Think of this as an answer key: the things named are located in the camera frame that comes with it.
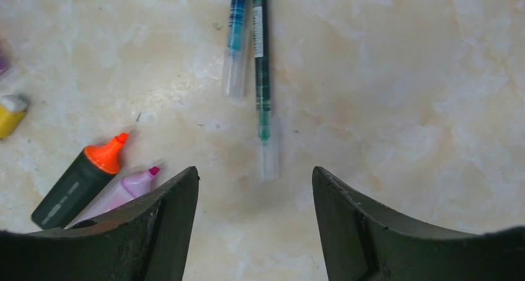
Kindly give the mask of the yellow pen cap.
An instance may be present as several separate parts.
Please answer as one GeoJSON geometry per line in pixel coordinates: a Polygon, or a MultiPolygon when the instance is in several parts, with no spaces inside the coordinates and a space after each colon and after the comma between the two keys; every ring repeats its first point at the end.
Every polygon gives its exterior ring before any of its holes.
{"type": "Polygon", "coordinates": [[[27,114],[28,103],[18,95],[1,97],[1,138],[9,137],[27,114]]]}

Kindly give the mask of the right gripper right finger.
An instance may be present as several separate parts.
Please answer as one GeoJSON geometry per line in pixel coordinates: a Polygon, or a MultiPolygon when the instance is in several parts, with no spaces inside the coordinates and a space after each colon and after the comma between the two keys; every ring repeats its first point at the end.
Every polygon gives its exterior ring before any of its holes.
{"type": "Polygon", "coordinates": [[[330,280],[523,280],[524,228],[475,235],[402,214],[317,166],[313,198],[330,280]]]}

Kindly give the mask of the lilac highlighter cap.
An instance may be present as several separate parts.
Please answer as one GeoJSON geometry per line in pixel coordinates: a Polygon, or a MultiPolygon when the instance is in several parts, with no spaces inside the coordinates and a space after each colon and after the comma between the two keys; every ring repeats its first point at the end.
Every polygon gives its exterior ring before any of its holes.
{"type": "Polygon", "coordinates": [[[11,63],[9,61],[9,57],[7,55],[7,52],[1,48],[0,50],[0,75],[2,76],[5,72],[7,72],[11,67],[11,63]]]}

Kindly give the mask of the black orange cap highlighter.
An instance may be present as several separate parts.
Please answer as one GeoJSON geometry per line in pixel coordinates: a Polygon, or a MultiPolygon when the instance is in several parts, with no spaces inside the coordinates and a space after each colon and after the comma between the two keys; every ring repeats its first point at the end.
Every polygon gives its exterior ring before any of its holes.
{"type": "Polygon", "coordinates": [[[31,214],[43,230],[64,228],[119,173],[119,153],[129,134],[122,132],[105,145],[88,145],[31,214]]]}

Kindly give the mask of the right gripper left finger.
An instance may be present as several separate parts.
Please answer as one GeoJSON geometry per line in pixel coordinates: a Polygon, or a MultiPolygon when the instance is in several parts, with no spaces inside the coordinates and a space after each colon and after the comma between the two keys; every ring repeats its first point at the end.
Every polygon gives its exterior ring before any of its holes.
{"type": "Polygon", "coordinates": [[[194,166],[71,228],[1,232],[2,280],[181,280],[199,195],[194,166]]]}

